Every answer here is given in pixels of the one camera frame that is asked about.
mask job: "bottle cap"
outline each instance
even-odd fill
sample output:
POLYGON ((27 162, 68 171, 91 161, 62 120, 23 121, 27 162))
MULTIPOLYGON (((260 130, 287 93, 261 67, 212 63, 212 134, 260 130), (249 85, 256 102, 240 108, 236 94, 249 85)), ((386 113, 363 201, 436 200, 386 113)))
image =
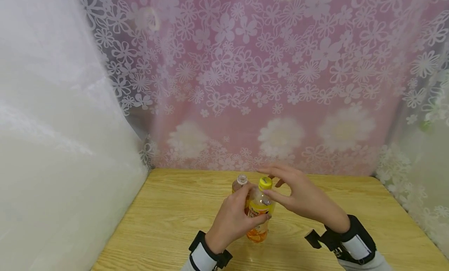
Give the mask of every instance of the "bottle cap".
POLYGON ((259 180, 259 189, 262 190, 269 190, 273 186, 273 181, 269 177, 261 177, 259 180))
POLYGON ((245 185, 248 183, 248 177, 246 177, 244 174, 239 174, 237 177, 237 183, 239 185, 245 185))

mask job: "pink curtain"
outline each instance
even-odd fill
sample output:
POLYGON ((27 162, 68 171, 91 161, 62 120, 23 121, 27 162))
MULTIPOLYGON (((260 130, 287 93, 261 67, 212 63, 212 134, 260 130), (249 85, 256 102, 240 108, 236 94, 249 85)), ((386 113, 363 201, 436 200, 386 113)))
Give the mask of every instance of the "pink curtain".
POLYGON ((445 0, 82 2, 156 167, 372 174, 447 33, 422 38, 445 0))

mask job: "lace curtain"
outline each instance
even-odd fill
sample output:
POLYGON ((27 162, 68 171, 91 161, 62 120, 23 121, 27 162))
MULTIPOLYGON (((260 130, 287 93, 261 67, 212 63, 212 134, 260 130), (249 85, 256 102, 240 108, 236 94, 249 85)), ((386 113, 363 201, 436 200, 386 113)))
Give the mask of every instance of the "lace curtain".
POLYGON ((148 166, 370 175, 448 256, 448 0, 80 0, 148 166))

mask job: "yellow bottle cap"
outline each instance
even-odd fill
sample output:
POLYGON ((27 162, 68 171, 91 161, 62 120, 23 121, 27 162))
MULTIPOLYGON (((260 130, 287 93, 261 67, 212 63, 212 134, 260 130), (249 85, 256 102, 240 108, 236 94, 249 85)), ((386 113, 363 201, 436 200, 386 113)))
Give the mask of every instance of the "yellow bottle cap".
POLYGON ((261 177, 259 180, 259 189, 262 190, 269 190, 273 186, 273 181, 269 177, 261 177))

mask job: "orange juice bottle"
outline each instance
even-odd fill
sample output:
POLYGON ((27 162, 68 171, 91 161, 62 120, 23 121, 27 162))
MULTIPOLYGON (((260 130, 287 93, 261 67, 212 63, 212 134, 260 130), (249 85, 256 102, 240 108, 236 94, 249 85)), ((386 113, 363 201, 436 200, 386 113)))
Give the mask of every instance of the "orange juice bottle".
MULTIPOLYGON (((253 218, 261 214, 272 214, 274 201, 262 193, 263 190, 271 189, 273 182, 269 177, 261 177, 259 188, 251 191, 248 216, 253 218)), ((268 221, 254 227, 246 236, 255 243, 263 242, 268 235, 268 221)))
MULTIPOLYGON (((232 183, 232 194, 243 187, 243 185, 248 183, 248 177, 246 177, 244 174, 239 174, 236 180, 232 183)), ((248 215, 248 203, 250 199, 250 194, 246 196, 246 202, 245 202, 245 214, 248 215)))

